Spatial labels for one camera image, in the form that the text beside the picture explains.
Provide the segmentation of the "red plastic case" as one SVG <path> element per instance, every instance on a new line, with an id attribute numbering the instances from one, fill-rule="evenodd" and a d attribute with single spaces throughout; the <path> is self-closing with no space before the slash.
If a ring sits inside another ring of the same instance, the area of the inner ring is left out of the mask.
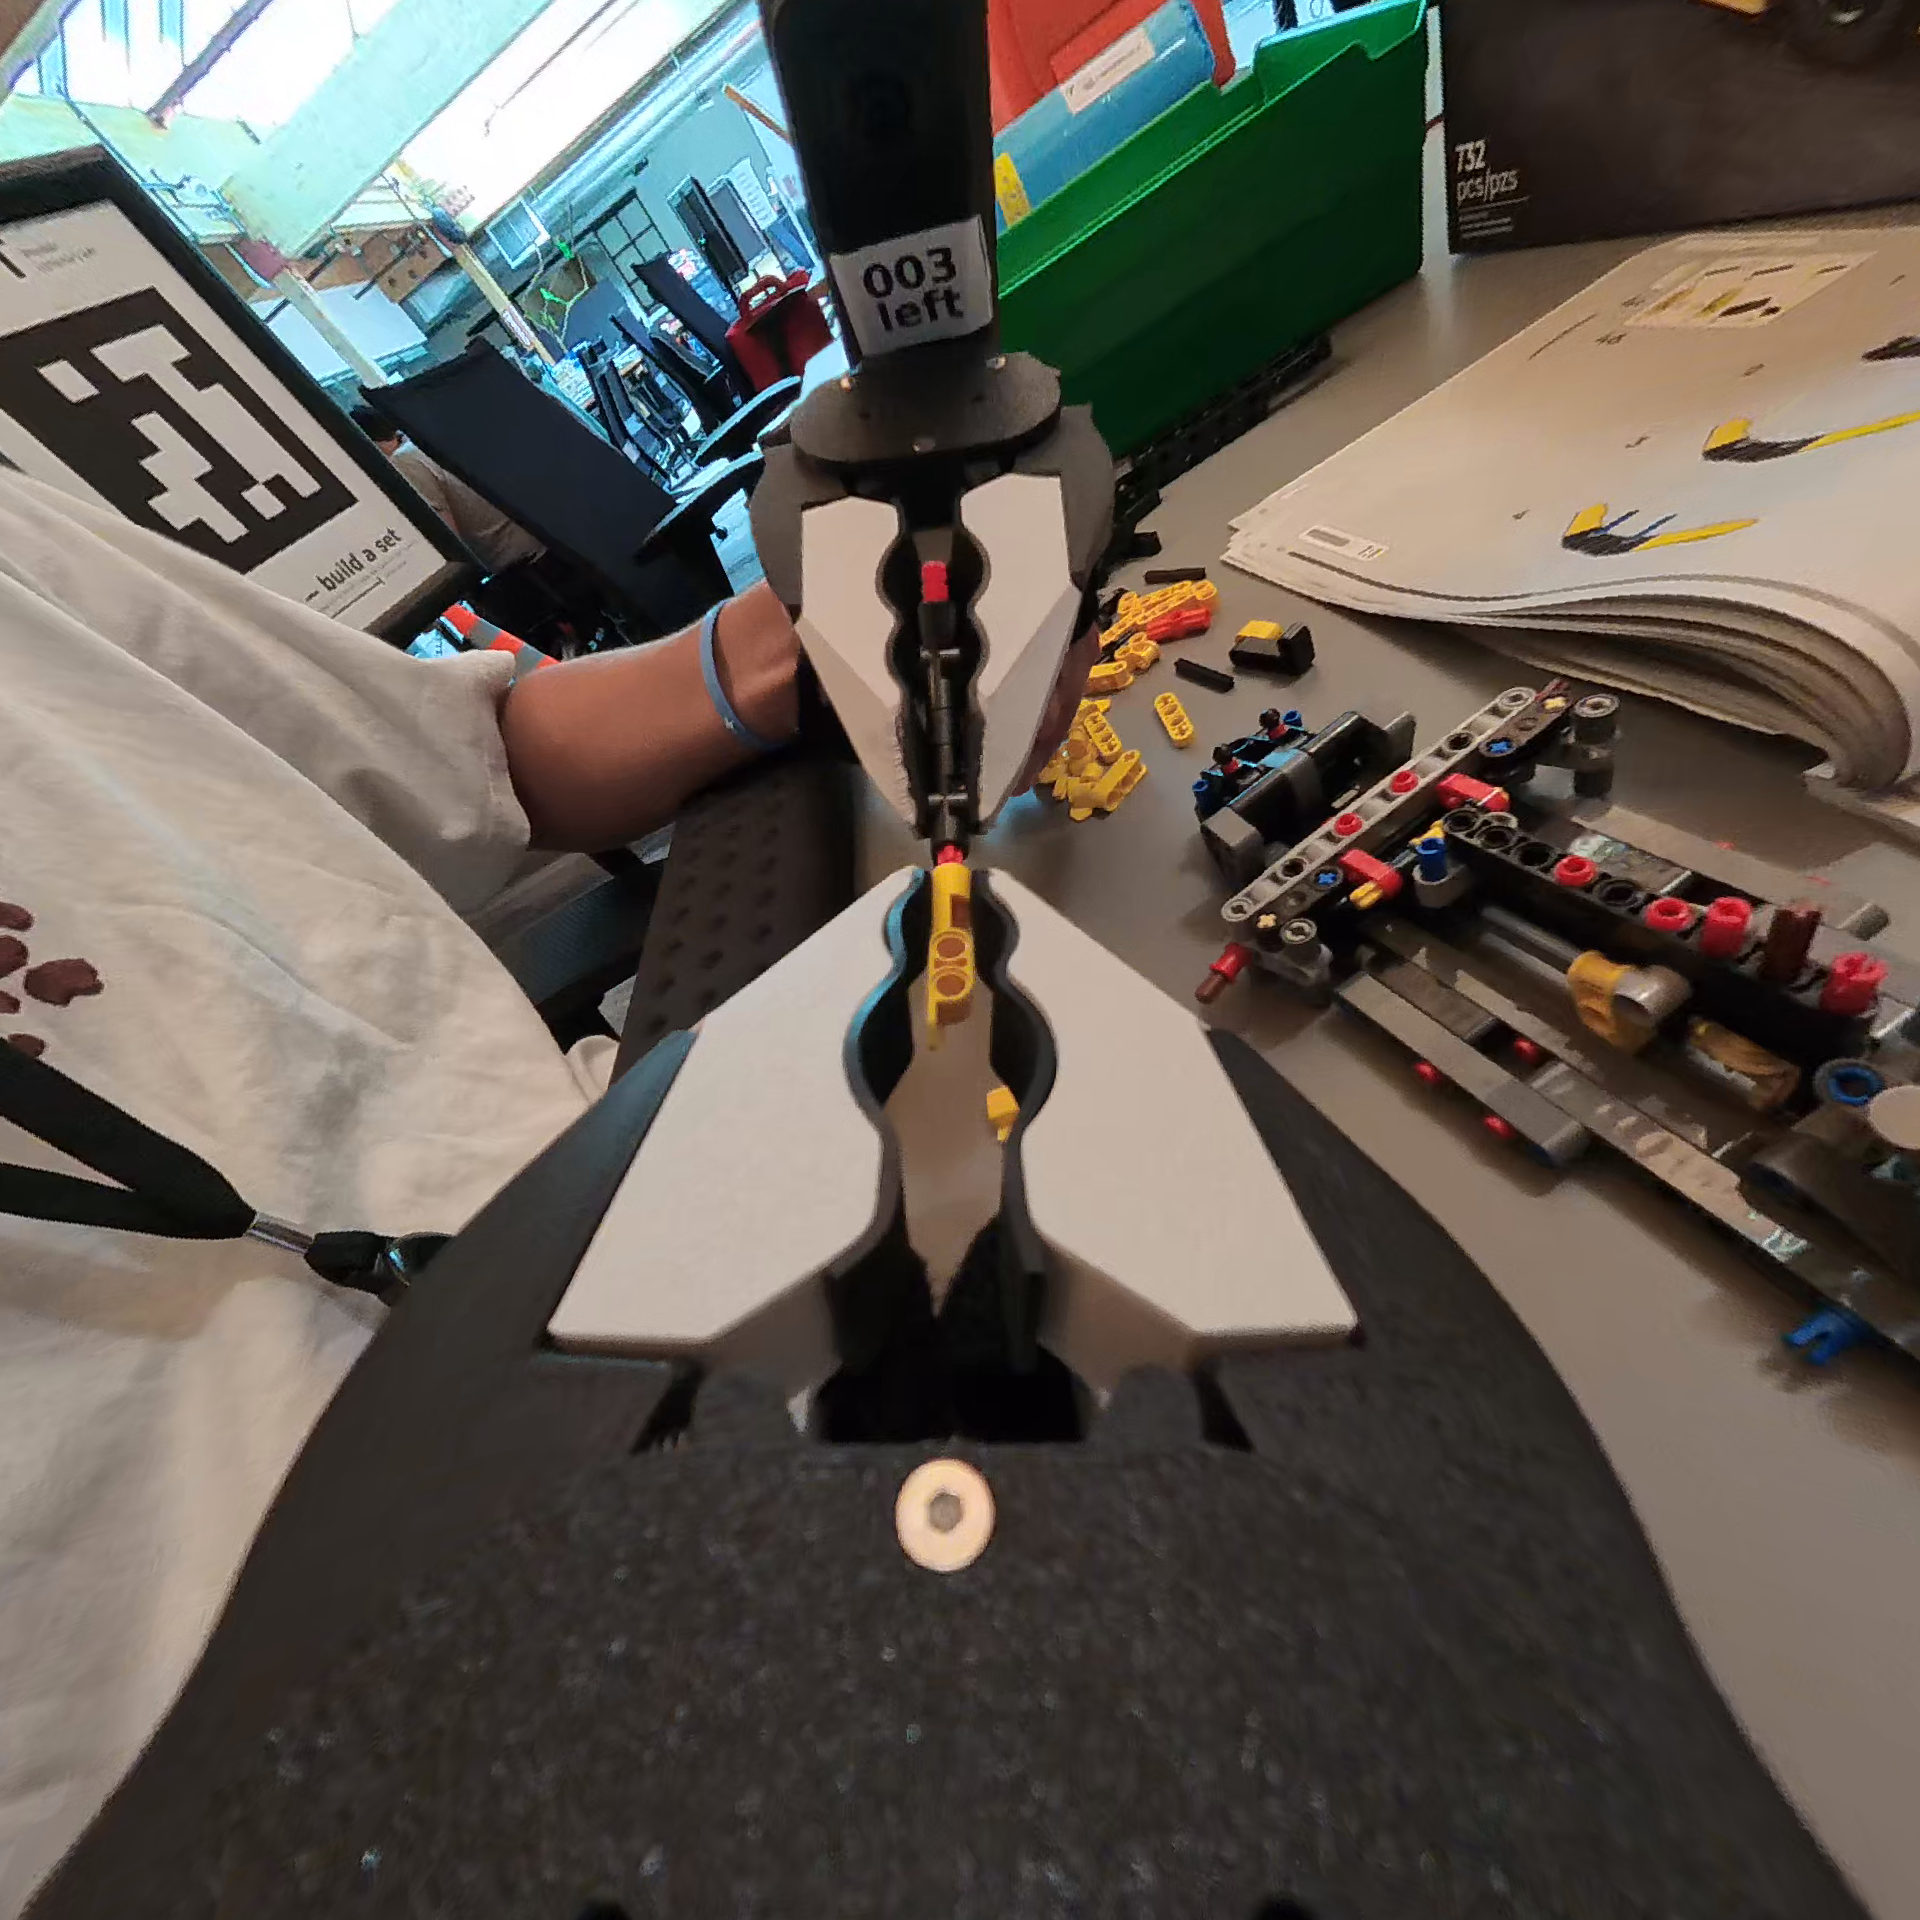
<path id="1" fill-rule="evenodd" d="M 1067 81 L 1164 1 L 990 1 L 997 112 L 1012 116 Z"/>

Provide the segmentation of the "person's white printed shirt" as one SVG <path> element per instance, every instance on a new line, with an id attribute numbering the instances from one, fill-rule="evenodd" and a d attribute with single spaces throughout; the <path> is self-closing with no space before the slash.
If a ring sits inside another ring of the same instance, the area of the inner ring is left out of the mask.
<path id="1" fill-rule="evenodd" d="M 458 1232 L 612 1060 L 469 922 L 530 850 L 510 679 L 5 473 L 5 1037 L 270 1215 Z M 5 1914 L 174 1704 L 377 1318 L 252 1238 L 5 1218 Z"/>

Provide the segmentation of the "lego car chassis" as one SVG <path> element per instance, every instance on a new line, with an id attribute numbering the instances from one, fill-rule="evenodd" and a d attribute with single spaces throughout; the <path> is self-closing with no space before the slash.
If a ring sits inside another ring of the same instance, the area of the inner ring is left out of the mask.
<path id="1" fill-rule="evenodd" d="M 1873 902 L 1609 802 L 1619 701 L 1261 710 L 1190 785 L 1242 977 L 1333 1002 L 1550 1167 L 1606 1151 L 1917 1356 L 1917 990 Z"/>

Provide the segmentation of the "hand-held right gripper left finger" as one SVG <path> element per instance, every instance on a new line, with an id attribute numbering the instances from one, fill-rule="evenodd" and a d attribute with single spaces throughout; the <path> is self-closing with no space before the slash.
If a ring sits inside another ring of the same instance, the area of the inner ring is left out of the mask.
<path id="1" fill-rule="evenodd" d="M 784 1401 L 842 1364 L 830 1282 L 884 1226 L 896 1167 L 848 1037 L 896 975 L 899 868 L 692 1031 L 546 1320 L 573 1358 L 691 1362 Z"/>

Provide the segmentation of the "blue wristband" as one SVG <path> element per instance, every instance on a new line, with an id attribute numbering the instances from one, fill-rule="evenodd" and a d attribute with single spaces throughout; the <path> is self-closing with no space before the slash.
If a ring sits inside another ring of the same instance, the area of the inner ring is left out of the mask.
<path id="1" fill-rule="evenodd" d="M 800 729 L 800 634 L 763 584 L 709 607 L 699 668 L 718 722 L 744 751 L 777 751 Z"/>

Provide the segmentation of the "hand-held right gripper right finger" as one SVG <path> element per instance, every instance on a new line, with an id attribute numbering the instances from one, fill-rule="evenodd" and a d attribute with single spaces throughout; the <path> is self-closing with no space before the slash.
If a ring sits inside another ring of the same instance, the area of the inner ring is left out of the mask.
<path id="1" fill-rule="evenodd" d="M 1357 1309 L 1186 1002 L 1025 881 L 985 873 L 997 1001 L 1040 1016 L 1012 1161 L 1044 1262 L 1040 1343 L 1100 1397 L 1146 1366 L 1333 1348 Z"/>

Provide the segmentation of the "instruction booklet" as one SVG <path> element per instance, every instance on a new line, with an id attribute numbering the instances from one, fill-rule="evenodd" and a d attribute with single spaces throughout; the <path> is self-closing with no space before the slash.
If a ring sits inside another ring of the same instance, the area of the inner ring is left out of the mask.
<path id="1" fill-rule="evenodd" d="M 1236 517 L 1326 607 L 1814 750 L 1916 842 L 1917 229 L 1634 254 Z"/>

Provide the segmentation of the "red office chair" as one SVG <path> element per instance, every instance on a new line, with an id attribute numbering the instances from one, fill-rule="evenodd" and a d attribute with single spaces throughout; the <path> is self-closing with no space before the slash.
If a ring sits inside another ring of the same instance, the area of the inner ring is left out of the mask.
<path id="1" fill-rule="evenodd" d="M 748 393 L 802 377 L 821 352 L 834 344 L 830 317 L 804 270 L 761 274 L 736 294 L 728 344 L 748 382 Z"/>

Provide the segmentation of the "person's left hand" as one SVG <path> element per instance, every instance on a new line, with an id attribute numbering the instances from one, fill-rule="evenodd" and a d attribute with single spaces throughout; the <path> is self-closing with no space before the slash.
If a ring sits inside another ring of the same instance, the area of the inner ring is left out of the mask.
<path id="1" fill-rule="evenodd" d="M 1083 631 L 1076 633 L 1072 646 L 1062 654 L 1060 672 L 1048 696 L 1034 735 L 1029 757 L 1016 776 L 1008 800 L 1029 790 L 1042 774 L 1044 764 L 1062 748 L 1072 719 L 1088 692 L 1088 677 L 1100 660 L 1102 625 L 1098 623 L 1098 607 L 1088 614 Z"/>

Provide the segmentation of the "blue roll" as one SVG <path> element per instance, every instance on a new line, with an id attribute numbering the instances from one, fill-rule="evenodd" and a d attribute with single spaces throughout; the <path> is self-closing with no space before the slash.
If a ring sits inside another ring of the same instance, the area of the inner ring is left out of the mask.
<path id="1" fill-rule="evenodd" d="M 992 94 L 998 232 L 1022 223 L 1201 86 L 1227 85 L 1234 68 L 1222 4 L 1165 1 L 1022 112 L 1002 116 Z"/>

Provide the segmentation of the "person's left forearm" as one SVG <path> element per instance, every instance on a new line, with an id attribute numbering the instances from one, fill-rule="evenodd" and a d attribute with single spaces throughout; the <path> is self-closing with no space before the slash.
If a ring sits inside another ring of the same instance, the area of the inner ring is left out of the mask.
<path id="1" fill-rule="evenodd" d="M 553 662 L 508 689 L 499 735 L 533 850 L 601 855 L 636 842 L 712 784 L 766 758 L 718 722 L 699 628 Z"/>

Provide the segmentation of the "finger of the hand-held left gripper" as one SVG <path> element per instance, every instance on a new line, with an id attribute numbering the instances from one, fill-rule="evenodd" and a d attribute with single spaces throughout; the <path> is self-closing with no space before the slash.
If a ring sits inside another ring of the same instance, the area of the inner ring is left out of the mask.
<path id="1" fill-rule="evenodd" d="M 864 773 L 900 822 L 930 834 L 926 742 L 905 674 L 905 613 L 884 569 L 905 538 L 893 501 L 837 497 L 800 517 L 802 654 Z"/>
<path id="2" fill-rule="evenodd" d="M 958 533 L 978 574 L 958 618 L 972 656 L 966 757 L 972 832 L 980 832 L 1004 810 L 1066 650 L 1083 631 L 1083 588 L 1070 569 L 1066 487 L 1053 474 L 997 474 L 973 487 L 960 495 Z"/>

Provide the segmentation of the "pile of yellow lego pieces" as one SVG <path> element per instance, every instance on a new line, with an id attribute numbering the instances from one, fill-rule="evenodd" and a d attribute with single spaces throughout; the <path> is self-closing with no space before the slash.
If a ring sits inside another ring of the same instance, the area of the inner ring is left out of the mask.
<path id="1" fill-rule="evenodd" d="M 1122 589 L 1100 631 L 1094 662 L 1062 742 L 1040 767 L 1040 792 L 1083 822 L 1117 808 L 1146 780 L 1146 760 L 1120 738 L 1114 696 L 1149 681 L 1170 646 L 1209 633 L 1219 588 L 1211 578 L 1181 578 L 1142 591 Z"/>

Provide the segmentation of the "lego set box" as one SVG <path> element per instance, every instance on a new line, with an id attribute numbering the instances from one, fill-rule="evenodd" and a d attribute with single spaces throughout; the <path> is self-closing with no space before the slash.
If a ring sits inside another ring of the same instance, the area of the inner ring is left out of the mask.
<path id="1" fill-rule="evenodd" d="M 1453 254 L 1916 201 L 1916 1 L 1432 14 Z"/>

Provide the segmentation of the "green plastic bin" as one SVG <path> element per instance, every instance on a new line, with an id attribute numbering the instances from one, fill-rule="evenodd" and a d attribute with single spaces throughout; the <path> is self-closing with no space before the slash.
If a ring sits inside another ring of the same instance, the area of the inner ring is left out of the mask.
<path id="1" fill-rule="evenodd" d="M 1425 264 L 1426 4 L 1281 33 L 998 239 L 1005 348 L 1138 452 Z"/>

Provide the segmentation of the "yellow lego panel piece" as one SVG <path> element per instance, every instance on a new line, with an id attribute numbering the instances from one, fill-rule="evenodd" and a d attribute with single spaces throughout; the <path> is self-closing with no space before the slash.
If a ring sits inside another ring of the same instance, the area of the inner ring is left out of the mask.
<path id="1" fill-rule="evenodd" d="M 926 1031 L 939 1047 L 948 1029 L 969 1020 L 977 991 L 973 873 L 966 852 L 948 842 L 929 873 Z"/>

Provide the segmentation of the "framed black white marker sign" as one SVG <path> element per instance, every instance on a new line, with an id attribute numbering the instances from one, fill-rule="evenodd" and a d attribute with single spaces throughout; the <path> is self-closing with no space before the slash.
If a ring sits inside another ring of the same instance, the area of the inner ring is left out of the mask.
<path id="1" fill-rule="evenodd" d="M 398 645 L 481 570 L 100 149 L 2 167 L 5 465 Z"/>

